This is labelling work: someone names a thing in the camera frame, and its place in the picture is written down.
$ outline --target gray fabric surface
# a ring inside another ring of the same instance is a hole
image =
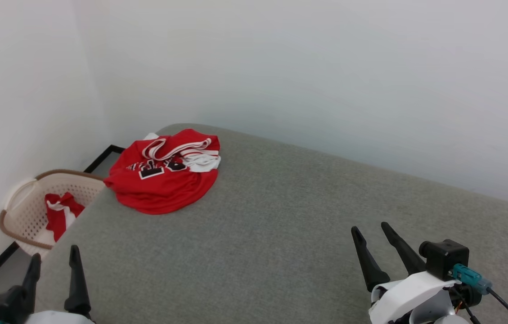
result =
[[[453,239],[508,301],[508,202],[327,154],[203,125],[218,135],[219,178],[197,203],[162,216],[105,189],[42,264],[36,310],[63,309],[77,244],[98,324],[367,323],[350,228],[392,279],[407,273],[380,228],[417,250]],[[508,323],[484,297],[482,323]]]

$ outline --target white plastic basket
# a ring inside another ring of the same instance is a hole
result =
[[[0,213],[0,229],[16,240],[24,252],[42,259],[54,246],[54,232],[46,230],[46,194],[72,193],[86,207],[104,188],[102,178],[71,170],[52,170],[28,180],[12,191]]]

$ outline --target brown basket rim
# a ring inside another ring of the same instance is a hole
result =
[[[51,171],[44,172],[44,173],[39,174],[38,176],[36,176],[36,180],[40,180],[40,179],[45,178],[45,177],[47,177],[49,175],[52,175],[52,174],[71,174],[71,175],[77,175],[77,176],[83,176],[83,177],[86,177],[86,178],[91,178],[91,179],[94,179],[94,180],[100,180],[100,181],[104,180],[104,178],[102,178],[101,176],[97,176],[97,175],[93,175],[93,174],[87,174],[85,172],[79,172],[79,171],[74,171],[74,170],[66,170],[66,169],[56,169],[56,170],[51,170]],[[25,237],[23,237],[21,235],[15,234],[15,233],[11,232],[10,230],[8,230],[5,227],[5,225],[4,225],[4,219],[5,219],[5,215],[7,213],[8,212],[5,211],[5,210],[2,210],[0,212],[0,230],[4,234],[6,234],[7,236],[9,236],[11,238],[14,238],[15,240],[19,240],[21,242],[24,242],[26,244],[37,246],[38,248],[45,248],[47,250],[52,250],[52,248],[54,246],[52,246],[50,244],[44,244],[44,243],[32,241],[29,238],[25,238]]]

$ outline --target red and white garment in basket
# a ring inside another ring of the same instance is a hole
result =
[[[185,129],[135,141],[104,179],[123,205],[141,213],[171,213],[198,201],[212,187],[220,163],[217,136]]]
[[[47,193],[44,201],[46,202],[46,216],[48,217],[46,230],[52,230],[54,232],[54,242],[58,242],[62,234],[84,210],[84,207],[76,203],[71,193],[64,193],[62,197]]]

